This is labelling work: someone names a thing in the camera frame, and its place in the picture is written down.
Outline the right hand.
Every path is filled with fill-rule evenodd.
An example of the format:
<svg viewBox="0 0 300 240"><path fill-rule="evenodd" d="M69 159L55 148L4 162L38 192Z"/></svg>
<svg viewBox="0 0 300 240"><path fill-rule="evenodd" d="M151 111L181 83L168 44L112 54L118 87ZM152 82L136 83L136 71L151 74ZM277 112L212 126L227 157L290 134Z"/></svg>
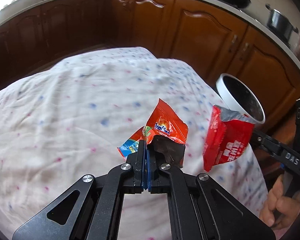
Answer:
<svg viewBox="0 0 300 240"><path fill-rule="evenodd" d="M300 192L294 198L284 196L283 175L280 175L268 192L259 219L273 230L281 230L290 227L299 213Z"/></svg>

